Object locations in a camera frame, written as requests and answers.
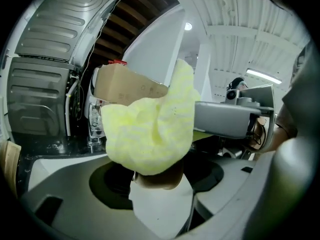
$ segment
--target yellow cloth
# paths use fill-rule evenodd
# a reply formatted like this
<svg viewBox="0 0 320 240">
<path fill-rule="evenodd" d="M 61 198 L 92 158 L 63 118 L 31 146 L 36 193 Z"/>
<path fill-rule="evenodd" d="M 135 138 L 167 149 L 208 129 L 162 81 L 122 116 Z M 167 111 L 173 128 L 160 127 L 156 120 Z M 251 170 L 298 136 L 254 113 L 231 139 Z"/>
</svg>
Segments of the yellow cloth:
<svg viewBox="0 0 320 240">
<path fill-rule="evenodd" d="M 110 159 L 142 175 L 162 173 L 182 159 L 193 141 L 195 101 L 201 98 L 193 85 L 194 70 L 178 59 L 166 96 L 102 107 Z"/>
</svg>

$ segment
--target metal panel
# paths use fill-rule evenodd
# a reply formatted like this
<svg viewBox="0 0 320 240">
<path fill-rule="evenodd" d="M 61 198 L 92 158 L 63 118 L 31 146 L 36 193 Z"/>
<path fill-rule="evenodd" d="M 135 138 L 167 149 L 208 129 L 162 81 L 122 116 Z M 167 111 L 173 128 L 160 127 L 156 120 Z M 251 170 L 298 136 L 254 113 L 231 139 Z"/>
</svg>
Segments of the metal panel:
<svg viewBox="0 0 320 240">
<path fill-rule="evenodd" d="M 13 132 L 65 135 L 65 93 L 74 66 L 56 61 L 15 57 L 7 87 L 8 116 Z"/>
<path fill-rule="evenodd" d="M 19 40 L 17 54 L 70 60 L 82 32 L 109 0 L 45 0 Z"/>
</svg>

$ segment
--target wire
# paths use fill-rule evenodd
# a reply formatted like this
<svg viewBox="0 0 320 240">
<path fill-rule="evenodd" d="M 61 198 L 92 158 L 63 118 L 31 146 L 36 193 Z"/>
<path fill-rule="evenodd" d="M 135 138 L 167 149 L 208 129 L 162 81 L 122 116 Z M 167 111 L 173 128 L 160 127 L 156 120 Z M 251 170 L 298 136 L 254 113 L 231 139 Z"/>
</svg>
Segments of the wire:
<svg viewBox="0 0 320 240">
<path fill-rule="evenodd" d="M 118 3 L 119 3 L 120 1 L 121 1 L 121 0 L 118 0 L 118 1 L 116 2 L 116 4 L 113 6 L 112 10 L 109 12 L 109 16 L 111 16 L 112 12 L 115 10 L 116 6 L 118 5 Z M 108 21 L 108 18 L 109 18 L 109 17 L 107 17 L 107 19 L 106 19 L 105 22 L 103 23 L 103 25 L 102 25 L 102 27 L 101 27 L 101 29 L 100 29 L 100 33 L 99 33 L 98 37 L 95 39 L 95 42 L 94 42 L 94 44 L 93 44 L 93 46 L 92 46 L 91 53 L 90 53 L 90 55 L 89 55 L 89 57 L 88 57 L 88 61 L 87 61 L 87 63 L 86 63 L 86 67 L 85 67 L 85 69 L 84 69 L 84 71 L 83 71 L 83 73 L 82 73 L 82 76 L 81 76 L 81 78 L 80 78 L 80 81 L 79 81 L 79 86 L 78 86 L 78 107 L 77 107 L 78 110 L 80 109 L 80 96 L 81 96 L 81 95 L 80 95 L 80 87 L 81 87 L 81 82 L 82 82 L 82 80 L 83 80 L 83 78 L 84 78 L 84 76 L 85 76 L 86 70 L 88 69 L 89 61 L 90 61 L 91 55 L 94 53 L 94 49 L 95 49 L 96 42 L 97 42 L 97 40 L 100 38 L 100 36 L 101 36 L 101 34 L 102 34 L 102 29 L 103 29 L 104 26 L 106 25 L 106 23 L 107 23 L 107 21 Z M 84 89 L 82 89 L 82 92 L 83 92 L 83 99 L 85 99 Z M 81 119 L 81 117 L 82 117 L 82 108 L 83 108 L 83 105 L 84 105 L 84 101 L 82 101 L 81 116 L 80 116 L 79 119 L 77 119 L 77 121 L 79 121 L 79 120 Z"/>
</svg>

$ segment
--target white ceiling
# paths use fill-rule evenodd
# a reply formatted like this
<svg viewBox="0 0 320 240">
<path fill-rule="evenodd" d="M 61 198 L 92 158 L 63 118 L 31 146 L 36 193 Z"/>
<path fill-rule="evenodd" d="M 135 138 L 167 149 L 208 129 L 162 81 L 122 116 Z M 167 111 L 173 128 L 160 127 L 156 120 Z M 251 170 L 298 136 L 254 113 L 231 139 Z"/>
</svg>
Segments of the white ceiling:
<svg viewBox="0 0 320 240">
<path fill-rule="evenodd" d="M 190 21 L 199 19 L 191 23 L 196 29 L 204 28 L 212 44 L 209 74 L 212 98 L 223 101 L 226 86 L 238 76 L 244 76 L 249 87 L 271 83 L 247 75 L 247 68 L 252 68 L 282 80 L 281 84 L 274 84 L 279 111 L 281 98 L 289 88 L 294 60 L 310 39 L 301 21 L 269 0 L 179 1 Z M 191 53 L 199 50 L 199 33 L 194 29 L 185 31 L 180 50 L 189 49 Z"/>
</svg>

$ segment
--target ceiling light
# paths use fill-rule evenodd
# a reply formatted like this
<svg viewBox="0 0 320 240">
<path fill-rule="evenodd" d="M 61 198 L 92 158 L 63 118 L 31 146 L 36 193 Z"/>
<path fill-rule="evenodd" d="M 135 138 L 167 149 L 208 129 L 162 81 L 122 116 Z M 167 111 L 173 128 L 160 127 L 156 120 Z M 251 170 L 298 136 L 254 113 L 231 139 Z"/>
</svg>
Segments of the ceiling light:
<svg viewBox="0 0 320 240">
<path fill-rule="evenodd" d="M 189 23 L 189 22 L 187 22 L 187 23 L 185 24 L 184 30 L 189 31 L 189 30 L 191 30 L 191 29 L 192 29 L 192 24 Z"/>
<path fill-rule="evenodd" d="M 266 73 L 262 73 L 262 72 L 259 72 L 259 71 L 253 70 L 253 69 L 247 69 L 246 72 L 247 72 L 247 74 L 251 74 L 251 75 L 255 75 L 260 78 L 267 79 L 267 80 L 272 81 L 278 85 L 282 83 L 282 80 L 280 80 L 279 78 L 276 78 L 274 76 L 271 76 Z"/>
</svg>

